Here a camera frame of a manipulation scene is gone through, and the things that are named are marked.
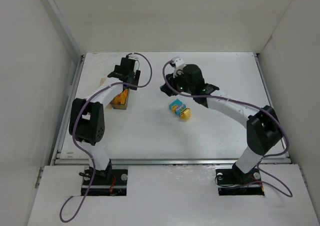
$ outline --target white floor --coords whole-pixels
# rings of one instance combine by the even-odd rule
[[[76,97],[84,98],[96,90],[126,53],[88,53],[85,58]],[[131,91],[127,110],[107,109],[103,140],[113,159],[236,159],[247,146],[245,129],[220,112],[206,109],[192,99],[180,98],[191,109],[191,119],[182,122],[168,106],[176,97],[168,97],[163,85],[162,68],[173,57],[197,64],[207,83],[219,86],[230,96],[254,103],[268,104],[265,89],[253,53],[145,53],[153,66],[153,78],[146,88]],[[150,71],[140,60],[140,84]],[[270,152],[281,152],[278,143]],[[67,132],[62,159],[87,156],[78,150]]]
[[[88,197],[68,223],[95,225],[319,225],[297,165],[263,165],[293,192],[288,198],[264,186],[265,196],[218,196],[214,166],[131,166],[127,196]],[[79,195],[83,166],[44,168],[28,226],[58,226],[59,211],[71,195]],[[262,179],[282,187],[270,177]],[[65,207],[70,218],[81,196]]]

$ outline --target screw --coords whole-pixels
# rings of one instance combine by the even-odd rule
[[[216,177],[217,177],[218,180],[222,180],[224,178],[224,174],[222,172],[218,172],[216,174]]]
[[[127,179],[128,179],[128,175],[126,175],[125,173],[121,175],[122,181],[127,181]]]
[[[260,173],[258,173],[258,172],[255,172],[255,173],[253,174],[253,176],[254,176],[254,178],[257,179],[257,180],[259,180],[259,179],[261,178]]]

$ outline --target white enclosure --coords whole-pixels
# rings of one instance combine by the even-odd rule
[[[291,0],[55,0],[83,52],[261,52]]]
[[[163,164],[168,159],[166,164],[211,165],[130,166],[127,197],[89,197],[81,209],[89,215],[80,213],[70,225],[101,225],[120,208],[127,214],[114,225],[152,225],[165,217],[167,225],[318,225],[319,15],[320,0],[0,0],[1,225],[63,225],[59,209],[67,196],[79,194],[78,173],[88,164],[66,134],[71,102],[99,86],[120,62],[118,52],[130,51],[146,52],[156,75],[145,95],[130,95],[127,111],[105,112],[106,121],[128,121],[111,125],[107,142],[114,163]],[[191,108],[191,120],[175,120],[167,109],[173,98],[159,91],[163,79],[158,74],[177,55],[198,64],[208,83],[231,96],[259,106],[272,103],[291,142],[290,158],[264,161],[263,167],[283,179],[294,198],[267,186],[265,197],[218,197],[214,168],[230,166],[240,156],[245,130],[192,100],[182,99]],[[141,106],[146,102],[152,110]],[[214,122],[219,125],[209,128]],[[166,127],[170,123],[175,134]],[[118,141],[117,132],[133,126],[129,147],[131,138]],[[163,138],[138,140],[139,129],[160,130]],[[282,149],[279,143],[273,151]],[[306,182],[290,162],[301,166]],[[79,200],[69,202],[66,218]],[[239,221],[241,212],[245,217]]]

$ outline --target yellow object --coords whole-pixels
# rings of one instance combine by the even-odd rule
[[[176,113],[176,108],[177,108],[177,106],[178,106],[178,105],[175,104],[174,106],[171,107],[171,110],[172,110],[174,113]]]
[[[184,109],[181,114],[180,114],[180,118],[187,120],[191,117],[191,111],[190,108],[186,108]]]
[[[121,92],[120,94],[116,95],[116,97],[113,99],[113,103],[125,104],[127,96],[128,96],[128,91],[129,91],[128,89],[125,89],[123,92]]]

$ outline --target small box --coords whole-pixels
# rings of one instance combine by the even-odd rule
[[[101,78],[100,86],[106,81],[106,78]],[[113,100],[105,108],[114,108],[114,109],[127,109],[128,98],[129,98],[130,89],[125,89],[122,93],[118,94],[113,98]]]

